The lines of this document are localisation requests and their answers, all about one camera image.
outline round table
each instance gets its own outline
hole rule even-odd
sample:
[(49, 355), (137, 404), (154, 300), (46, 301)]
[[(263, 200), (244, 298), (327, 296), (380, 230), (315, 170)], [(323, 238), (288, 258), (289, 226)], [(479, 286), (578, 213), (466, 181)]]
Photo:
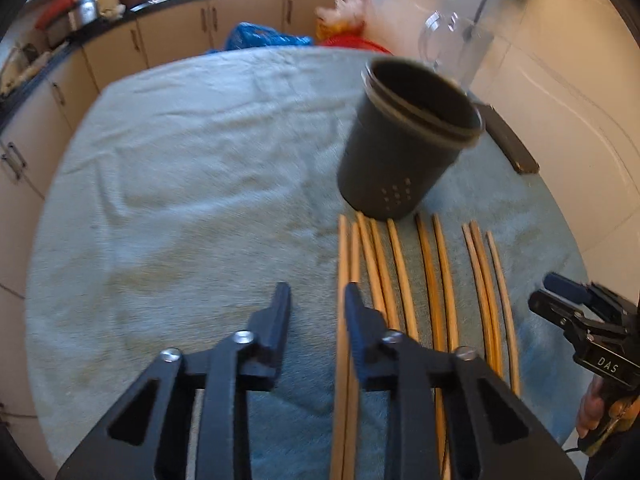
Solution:
[[(30, 380), (58, 464), (161, 349), (210, 348), (268, 306), (282, 280), (295, 306), (280, 381), (273, 393), (250, 396), (254, 476), (327, 477), (337, 218), (353, 218), (335, 174), (370, 56), (330, 48), (228, 52), (148, 70), (101, 94), (49, 192), (28, 284)], [(522, 399), (564, 440), (589, 375), (571, 361), (561, 331), (529, 312), (527, 298), (546, 272), (575, 280), (586, 273), (544, 182), (516, 174), (483, 135), (420, 210), (440, 216), (460, 343), (479, 349), (461, 224), (475, 218), (494, 232), (513, 304)], [(420, 339), (431, 346), (413, 220), (398, 229)], [(360, 478), (382, 476), (384, 397), (362, 394)]]

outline dark rectangular object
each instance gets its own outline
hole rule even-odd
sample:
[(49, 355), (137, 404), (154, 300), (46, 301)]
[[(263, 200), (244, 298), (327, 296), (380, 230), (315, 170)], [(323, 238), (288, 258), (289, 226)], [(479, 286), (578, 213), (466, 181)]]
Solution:
[(538, 173), (540, 165), (492, 106), (477, 104), (484, 127), (518, 174)]

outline hand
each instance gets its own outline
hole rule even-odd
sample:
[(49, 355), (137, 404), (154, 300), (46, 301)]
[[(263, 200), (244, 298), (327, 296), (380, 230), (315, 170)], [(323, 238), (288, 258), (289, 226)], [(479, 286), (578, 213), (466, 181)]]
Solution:
[[(575, 418), (575, 429), (578, 431), (580, 438), (584, 438), (589, 431), (595, 430), (604, 415), (604, 400), (600, 397), (603, 382), (602, 377), (594, 376), (591, 384), (587, 388), (587, 392), (580, 401), (580, 409)], [(609, 416), (617, 418), (629, 400), (629, 398), (626, 398), (614, 402), (609, 409)], [(622, 419), (616, 426), (616, 431), (626, 431), (631, 428), (631, 425), (638, 416), (638, 412), (640, 412), (640, 397), (626, 410), (625, 415), (622, 416)]]

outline wooden stick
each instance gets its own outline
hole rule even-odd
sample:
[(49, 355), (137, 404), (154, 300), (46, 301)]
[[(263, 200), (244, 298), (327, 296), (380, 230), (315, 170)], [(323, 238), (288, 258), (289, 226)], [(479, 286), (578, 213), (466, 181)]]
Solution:
[(518, 339), (516, 338), (516, 329), (513, 324), (513, 313), (511, 312), (509, 290), (507, 289), (507, 281), (504, 279), (504, 272), (502, 272), (498, 247), (495, 246), (494, 235), (491, 231), (486, 232), (486, 239), (489, 242), (489, 250), (491, 251), (492, 259), (494, 260), (495, 277), (498, 280), (500, 302), (502, 303), (502, 315), (504, 316), (504, 327), (507, 332), (511, 389), (514, 394), (520, 396), (520, 360), (518, 358)]
[(387, 323), (385, 300), (382, 296), (382, 286), (380, 285), (380, 277), (376, 266), (376, 257), (373, 255), (373, 249), (371, 248), (371, 238), (369, 236), (369, 230), (367, 229), (367, 223), (365, 222), (364, 215), (360, 211), (356, 213), (356, 218), (358, 219), (360, 237), (362, 238), (364, 260), (367, 264), (367, 274), (369, 275), (369, 286), (371, 288), (373, 308), (382, 314), (382, 317), (385, 319), (385, 323)]
[(331, 449), (330, 480), (342, 480), (344, 461), (344, 425), (347, 410), (347, 386), (349, 379), (349, 341), (344, 320), (344, 287), (349, 281), (347, 218), (338, 220), (338, 298), (337, 342), (334, 384), (334, 432)]
[[(418, 228), (418, 238), (420, 238), (420, 248), (422, 250), (422, 262), (424, 263), (424, 277), (427, 282), (427, 296), (429, 298), (429, 313), (431, 317), (431, 332), (433, 333), (433, 349), (440, 352), (447, 351), (447, 340), (444, 330), (444, 311), (440, 303), (438, 294), (438, 282), (436, 272), (433, 269), (433, 259), (431, 257), (431, 245), (427, 229), (419, 214), (415, 215), (415, 224)], [(437, 388), (435, 391), (435, 417), (436, 417), (436, 444), (438, 447), (438, 464), (443, 467), (443, 460), (446, 448), (446, 423), (444, 416), (444, 404), (442, 402), (442, 391)]]
[(484, 242), (482, 241), (482, 233), (478, 222), (472, 220), (469, 224), (471, 227), (471, 236), (476, 246), (476, 253), (478, 254), (478, 261), (480, 263), (480, 270), (482, 271), (482, 280), (484, 281), (484, 288), (486, 289), (486, 297), (489, 302), (489, 314), (491, 316), (492, 334), (494, 336), (494, 371), (501, 379), (504, 378), (504, 370), (502, 369), (502, 338), (500, 337), (500, 322), (498, 321), (498, 302), (495, 297), (494, 280), (491, 277), (491, 269), (489, 267), (489, 260), (486, 257), (486, 251), (484, 250)]
[(436, 236), (436, 246), (438, 248), (438, 259), (440, 260), (440, 273), (442, 275), (442, 290), (444, 292), (444, 307), (447, 313), (447, 342), (449, 352), (453, 352), (460, 346), (458, 336), (458, 315), (456, 313), (456, 298), (453, 295), (453, 279), (449, 267), (449, 257), (447, 256), (447, 245), (437, 214), (433, 217), (433, 232)]
[(402, 256), (402, 246), (400, 245), (396, 224), (389, 218), (386, 221), (386, 226), (389, 229), (391, 247), (394, 250), (394, 260), (396, 261), (396, 271), (398, 272), (398, 283), (400, 285), (400, 296), (402, 296), (402, 307), (404, 309), (404, 321), (406, 322), (406, 333), (412, 339), (420, 341), (418, 322), (415, 317), (414, 298), (411, 296), (411, 286), (409, 285), (409, 277), (407, 276), (404, 265), (404, 256)]
[[(360, 282), (360, 232), (357, 222), (351, 224), (351, 283)], [(349, 352), (349, 381), (347, 392), (347, 421), (344, 431), (344, 461), (342, 480), (353, 480), (356, 469), (356, 443), (358, 440), (358, 405), (360, 384)]]
[(466, 248), (469, 250), (469, 258), (471, 259), (471, 269), (474, 272), (474, 279), (476, 280), (476, 291), (478, 292), (478, 303), (480, 305), (480, 319), (482, 320), (482, 338), (484, 339), (484, 359), (495, 371), (494, 335), (492, 333), (491, 314), (489, 314), (489, 302), (486, 298), (482, 270), (480, 270), (478, 254), (476, 253), (476, 247), (468, 224), (462, 224), (462, 232), (465, 234)]
[(373, 235), (373, 248), (376, 251), (376, 261), (380, 272), (380, 282), (382, 282), (382, 295), (385, 298), (386, 318), (389, 320), (389, 328), (392, 330), (400, 330), (400, 318), (398, 316), (398, 306), (396, 305), (396, 295), (391, 285), (391, 277), (389, 269), (386, 266), (385, 251), (382, 247), (382, 238), (380, 237), (380, 229), (378, 222), (373, 218), (369, 219), (371, 224), (371, 234)]

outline screw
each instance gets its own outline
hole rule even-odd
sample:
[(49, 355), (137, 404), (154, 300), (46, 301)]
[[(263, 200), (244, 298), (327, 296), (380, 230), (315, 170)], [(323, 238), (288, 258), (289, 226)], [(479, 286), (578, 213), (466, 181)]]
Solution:
[(478, 357), (478, 352), (476, 352), (475, 348), (471, 348), (471, 346), (458, 347), (456, 348), (455, 354), (458, 359), (462, 359), (463, 361), (472, 361)]
[(399, 343), (402, 339), (402, 334), (400, 332), (396, 332), (396, 330), (387, 330), (385, 332), (382, 341), (388, 344)]
[(254, 340), (254, 333), (248, 330), (239, 330), (234, 334), (234, 341), (241, 345), (246, 345)]
[(162, 361), (166, 363), (175, 363), (178, 359), (180, 359), (180, 351), (177, 348), (165, 348), (160, 352), (160, 357)]

